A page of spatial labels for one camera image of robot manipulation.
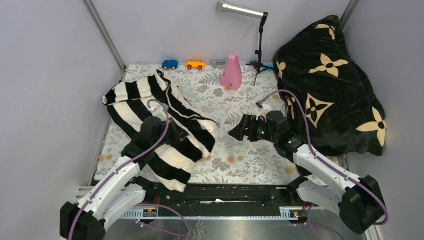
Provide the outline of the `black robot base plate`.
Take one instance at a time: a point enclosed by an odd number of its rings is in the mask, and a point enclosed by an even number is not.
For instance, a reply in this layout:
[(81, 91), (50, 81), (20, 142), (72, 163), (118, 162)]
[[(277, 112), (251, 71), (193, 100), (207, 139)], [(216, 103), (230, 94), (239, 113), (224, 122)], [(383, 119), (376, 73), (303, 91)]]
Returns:
[(311, 203), (294, 190), (279, 185), (189, 184), (184, 192), (168, 190), (160, 183), (145, 183), (143, 204), (151, 204), (143, 216), (188, 220), (297, 220)]

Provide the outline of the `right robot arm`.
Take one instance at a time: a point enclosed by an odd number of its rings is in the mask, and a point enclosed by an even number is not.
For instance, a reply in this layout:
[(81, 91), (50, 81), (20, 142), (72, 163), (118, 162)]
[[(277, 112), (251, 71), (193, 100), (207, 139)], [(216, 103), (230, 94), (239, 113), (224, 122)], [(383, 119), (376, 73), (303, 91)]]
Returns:
[(376, 179), (360, 177), (338, 166), (303, 140), (290, 127), (283, 113), (263, 110), (259, 116), (243, 115), (240, 123), (229, 131), (238, 141), (268, 141), (277, 153), (296, 165), (301, 175), (312, 174), (325, 186), (304, 176), (289, 184), (287, 201), (293, 206), (303, 202), (315, 204), (338, 215), (354, 233), (363, 234), (387, 212)]

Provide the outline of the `pink metronome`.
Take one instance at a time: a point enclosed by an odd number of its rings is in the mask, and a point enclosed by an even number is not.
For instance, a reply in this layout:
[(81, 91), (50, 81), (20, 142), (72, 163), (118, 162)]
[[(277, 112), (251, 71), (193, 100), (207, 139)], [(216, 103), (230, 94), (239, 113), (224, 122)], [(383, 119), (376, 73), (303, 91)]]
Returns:
[(237, 54), (231, 54), (224, 66), (224, 71), (220, 78), (220, 86), (237, 91), (243, 82), (243, 74)]

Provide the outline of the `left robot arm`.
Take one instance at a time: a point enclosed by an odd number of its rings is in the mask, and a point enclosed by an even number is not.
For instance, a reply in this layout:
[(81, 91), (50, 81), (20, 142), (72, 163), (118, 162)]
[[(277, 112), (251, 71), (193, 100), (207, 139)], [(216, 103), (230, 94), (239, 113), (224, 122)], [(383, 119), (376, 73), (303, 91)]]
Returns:
[(173, 120), (149, 117), (123, 149), (106, 177), (59, 213), (59, 234), (67, 240), (102, 240), (108, 229), (133, 206), (152, 204), (155, 192), (130, 181), (156, 156), (156, 149), (184, 141), (188, 133)]

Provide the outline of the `black white striped pillow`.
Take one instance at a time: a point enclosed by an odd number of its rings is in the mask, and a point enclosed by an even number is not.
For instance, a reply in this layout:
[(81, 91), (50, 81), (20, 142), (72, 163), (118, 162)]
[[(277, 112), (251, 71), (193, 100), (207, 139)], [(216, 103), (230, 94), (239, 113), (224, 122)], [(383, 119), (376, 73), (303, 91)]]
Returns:
[(149, 167), (171, 191), (185, 191), (195, 164), (211, 154), (218, 138), (218, 124), (192, 106), (163, 69), (116, 84), (102, 103), (131, 139), (121, 155)]

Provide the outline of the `silver flashlight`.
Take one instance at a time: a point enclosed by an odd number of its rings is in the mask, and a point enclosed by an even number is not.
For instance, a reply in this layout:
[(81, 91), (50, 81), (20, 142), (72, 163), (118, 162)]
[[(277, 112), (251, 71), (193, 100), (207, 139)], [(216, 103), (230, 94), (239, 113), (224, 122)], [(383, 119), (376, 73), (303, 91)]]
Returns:
[(217, 2), (216, 8), (217, 8), (218, 11), (220, 11), (222, 13), (233, 13), (233, 14), (237, 14), (237, 15), (242, 15), (242, 16), (260, 19), (260, 24), (259, 24), (259, 29), (258, 29), (258, 32), (259, 32), (258, 47), (259, 47), (259, 49), (255, 50), (255, 52), (254, 52), (258, 57), (258, 61), (257, 61), (257, 63), (254, 63), (254, 64), (252, 64), (252, 63), (247, 64), (248, 66), (253, 66), (253, 68), (256, 70), (256, 75), (255, 75), (255, 79), (254, 79), (254, 83), (253, 83), (253, 86), (255, 86), (259, 74), (263, 73), (265, 70), (274, 70), (273, 67), (266, 66), (262, 63), (263, 32), (264, 32), (264, 26), (266, 24), (266, 21), (268, 19), (269, 14), (265, 11), (253, 10), (253, 9), (250, 9), (250, 8), (234, 5), (234, 4), (231, 4), (231, 3), (227, 2), (227, 1), (223, 1), (223, 0), (220, 0), (220, 1)]

